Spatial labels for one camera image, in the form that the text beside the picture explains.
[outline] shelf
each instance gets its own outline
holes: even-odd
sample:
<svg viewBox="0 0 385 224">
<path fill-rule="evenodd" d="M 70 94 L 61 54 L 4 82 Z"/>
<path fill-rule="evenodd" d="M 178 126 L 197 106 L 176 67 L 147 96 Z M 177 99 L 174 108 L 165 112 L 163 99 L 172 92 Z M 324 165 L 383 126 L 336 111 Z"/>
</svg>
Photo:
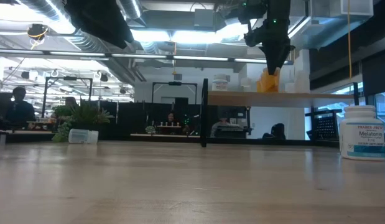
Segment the shelf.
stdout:
<svg viewBox="0 0 385 224">
<path fill-rule="evenodd" d="M 308 93 L 252 93 L 235 91 L 209 91 L 208 104 L 217 106 L 263 106 L 283 108 L 310 108 L 334 103 L 351 104 L 353 95 Z"/>
</svg>

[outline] ceiling light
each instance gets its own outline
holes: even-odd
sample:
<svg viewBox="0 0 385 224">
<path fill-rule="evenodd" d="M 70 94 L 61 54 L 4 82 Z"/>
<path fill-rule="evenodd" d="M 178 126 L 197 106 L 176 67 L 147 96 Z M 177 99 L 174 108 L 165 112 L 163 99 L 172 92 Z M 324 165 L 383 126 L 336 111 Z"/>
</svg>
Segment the ceiling light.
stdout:
<svg viewBox="0 0 385 224">
<path fill-rule="evenodd" d="M 25 79 L 29 79 L 29 72 L 22 72 L 21 77 Z"/>
<path fill-rule="evenodd" d="M 104 57 L 103 53 L 86 53 L 86 52 L 50 52 L 52 55 L 63 56 L 81 56 L 81 57 Z"/>
<path fill-rule="evenodd" d="M 219 43 L 221 38 L 214 32 L 176 31 L 172 41 L 181 44 L 212 44 Z"/>
<path fill-rule="evenodd" d="M 289 38 L 292 38 L 294 35 L 296 35 L 298 33 L 298 31 L 300 31 L 301 29 L 303 29 L 303 27 L 311 21 L 311 17 L 308 16 L 307 18 L 305 18 L 305 20 L 298 26 L 296 27 L 296 29 L 294 29 L 290 34 L 289 34 Z"/>
<path fill-rule="evenodd" d="M 163 30 L 131 30 L 134 40 L 140 42 L 170 41 L 167 31 Z"/>
<path fill-rule="evenodd" d="M 73 86 L 74 88 L 89 88 L 89 86 Z M 95 89 L 105 89 L 105 88 L 109 88 L 108 86 L 93 86 L 92 88 L 95 88 Z"/>
<path fill-rule="evenodd" d="M 149 59 L 166 59 L 166 55 L 143 55 L 143 54 L 112 54 L 113 57 L 126 58 L 149 58 Z"/>
<path fill-rule="evenodd" d="M 102 73 L 100 80 L 102 82 L 107 82 L 108 81 L 108 74 L 107 73 Z"/>
<path fill-rule="evenodd" d="M 66 87 L 66 86 L 61 86 L 61 87 L 60 87 L 60 90 L 72 92 L 72 88 Z"/>
<path fill-rule="evenodd" d="M 94 58 L 94 57 L 81 57 L 80 59 L 81 60 L 102 60 L 102 61 L 109 60 L 109 58 Z"/>
<path fill-rule="evenodd" d="M 251 19 L 250 24 L 253 27 L 256 23 L 257 19 Z M 216 32 L 216 35 L 220 40 L 222 39 L 229 39 L 233 37 L 237 37 L 238 40 L 243 39 L 243 35 L 248 33 L 248 25 L 247 24 L 241 24 L 240 22 L 236 22 L 234 24 L 229 24 L 225 26 L 224 28 L 218 30 Z"/>
<path fill-rule="evenodd" d="M 14 50 L 14 49 L 0 49 L 0 53 L 7 54 L 43 54 L 41 50 Z"/>
<path fill-rule="evenodd" d="M 266 59 L 250 59 L 250 58 L 236 58 L 235 62 L 245 62 L 245 63 L 267 63 Z"/>
<path fill-rule="evenodd" d="M 215 62 L 226 62 L 228 61 L 228 58 L 222 58 L 222 57 L 199 57 L 199 56 L 173 56 L 174 59 L 180 59 L 180 60 L 206 60 L 206 61 L 215 61 Z"/>
</svg>

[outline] yellow cable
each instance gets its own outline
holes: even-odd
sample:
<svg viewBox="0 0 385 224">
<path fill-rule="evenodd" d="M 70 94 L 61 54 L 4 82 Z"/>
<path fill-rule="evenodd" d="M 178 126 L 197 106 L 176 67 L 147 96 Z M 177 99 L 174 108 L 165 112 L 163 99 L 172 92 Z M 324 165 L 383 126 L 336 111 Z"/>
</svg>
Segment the yellow cable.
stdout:
<svg viewBox="0 0 385 224">
<path fill-rule="evenodd" d="M 49 31 L 49 28 L 46 28 L 46 30 L 45 30 L 43 33 L 41 33 L 41 34 L 38 34 L 38 35 L 29 35 L 29 34 L 28 34 L 28 36 L 29 36 L 29 37 L 41 37 L 41 36 L 43 36 L 44 34 L 46 34 L 47 31 Z"/>
<path fill-rule="evenodd" d="M 350 66 L 350 79 L 353 78 L 353 62 L 351 60 L 351 21 L 350 21 L 350 0 L 347 3 L 347 25 L 348 25 L 348 63 Z"/>
</svg>

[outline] pipe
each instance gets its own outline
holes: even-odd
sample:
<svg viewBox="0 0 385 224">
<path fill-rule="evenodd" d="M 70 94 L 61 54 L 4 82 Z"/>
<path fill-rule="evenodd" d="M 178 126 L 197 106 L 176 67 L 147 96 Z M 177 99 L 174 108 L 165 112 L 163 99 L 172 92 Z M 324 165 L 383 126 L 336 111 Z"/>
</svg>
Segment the pipe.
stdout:
<svg viewBox="0 0 385 224">
<path fill-rule="evenodd" d="M 96 37 L 93 37 L 81 30 L 76 31 L 70 22 L 69 15 L 65 12 L 63 4 L 60 0 L 16 0 L 19 4 L 27 6 L 35 13 L 42 14 L 50 20 L 50 27 L 58 33 L 75 34 L 76 37 L 67 37 L 67 40 L 83 52 L 105 52 L 106 46 Z M 121 66 L 113 60 L 100 62 L 114 71 L 121 82 L 132 83 L 135 77 L 121 68 Z"/>
</svg>

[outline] small bottle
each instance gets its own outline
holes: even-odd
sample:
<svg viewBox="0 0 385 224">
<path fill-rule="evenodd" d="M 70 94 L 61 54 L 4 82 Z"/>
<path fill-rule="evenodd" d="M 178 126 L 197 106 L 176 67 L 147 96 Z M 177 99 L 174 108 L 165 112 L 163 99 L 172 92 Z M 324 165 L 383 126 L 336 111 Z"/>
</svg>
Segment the small bottle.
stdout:
<svg viewBox="0 0 385 224">
<path fill-rule="evenodd" d="M 374 106 L 349 106 L 340 123 L 340 152 L 347 159 L 385 160 L 384 124 Z"/>
</svg>

